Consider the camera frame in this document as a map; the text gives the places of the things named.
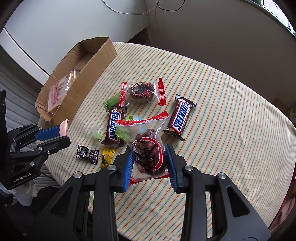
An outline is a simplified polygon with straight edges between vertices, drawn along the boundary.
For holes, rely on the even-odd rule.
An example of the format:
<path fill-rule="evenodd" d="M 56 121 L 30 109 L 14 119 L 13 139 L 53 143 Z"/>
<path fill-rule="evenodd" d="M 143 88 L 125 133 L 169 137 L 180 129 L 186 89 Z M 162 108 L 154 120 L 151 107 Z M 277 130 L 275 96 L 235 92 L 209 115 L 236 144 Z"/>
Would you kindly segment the white gloved left hand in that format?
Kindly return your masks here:
<path fill-rule="evenodd" d="M 33 197 L 37 196 L 37 189 L 33 180 L 12 190 L 6 189 L 4 185 L 1 184 L 1 191 L 5 194 L 12 194 L 22 206 L 30 206 L 32 204 Z"/>

